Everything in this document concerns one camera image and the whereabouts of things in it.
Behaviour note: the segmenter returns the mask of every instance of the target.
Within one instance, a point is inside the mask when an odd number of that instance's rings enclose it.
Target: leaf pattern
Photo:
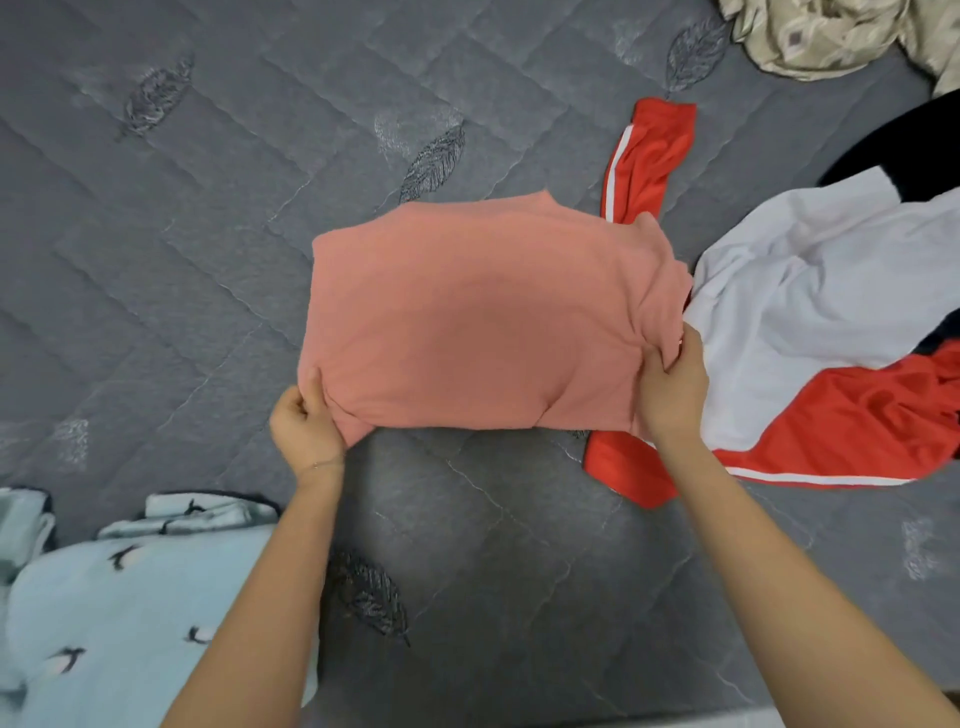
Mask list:
[[[407,610],[383,567],[357,551],[334,546],[326,572],[331,589],[357,618],[385,637],[406,640]]]
[[[458,124],[423,147],[403,178],[398,204],[418,200],[421,195],[439,189],[453,172],[466,143],[464,125]]]
[[[190,87],[193,63],[193,52],[185,53],[173,68],[159,68],[137,85],[124,105],[121,136],[143,136],[163,121]]]
[[[683,91],[707,76],[730,45],[730,28],[719,17],[686,26],[673,39],[666,56],[666,87]]]

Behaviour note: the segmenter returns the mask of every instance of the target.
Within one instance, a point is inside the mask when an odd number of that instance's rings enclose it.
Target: person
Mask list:
[[[644,352],[636,407],[719,573],[747,645],[789,728],[960,727],[936,685],[776,526],[700,438],[707,396],[700,335],[684,327],[664,370]],[[298,724],[344,443],[320,372],[280,397],[270,427],[297,490],[161,728]]]

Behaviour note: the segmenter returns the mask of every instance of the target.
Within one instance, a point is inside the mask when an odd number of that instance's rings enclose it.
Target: gray bedspread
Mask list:
[[[64,543],[146,494],[285,500],[265,429],[294,377],[318,233],[427,196],[547,187],[595,213],[636,99],[708,0],[7,0],[0,4],[0,476],[48,489]],[[193,50],[144,136],[137,81]],[[928,98],[897,52],[835,81],[739,47],[677,101],[696,143],[661,216],[692,260]],[[381,563],[409,646],[334,611],[317,725],[542,725],[770,698],[680,507],[644,512],[546,430],[381,430],[350,454],[338,538]],[[941,683],[960,686],[960,470],[887,491],[750,486]]]

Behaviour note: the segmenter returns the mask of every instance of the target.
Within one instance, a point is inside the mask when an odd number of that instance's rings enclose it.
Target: beige garment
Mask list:
[[[733,40],[764,71],[801,81],[862,68],[896,40],[931,73],[934,96],[960,88],[960,0],[719,0]]]

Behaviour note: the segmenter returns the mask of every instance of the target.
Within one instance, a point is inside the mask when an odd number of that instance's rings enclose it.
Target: pink shirt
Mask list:
[[[312,366],[348,446],[375,426],[642,434],[641,346],[676,358],[691,278],[648,213],[632,225],[547,192],[408,203],[313,242]]]

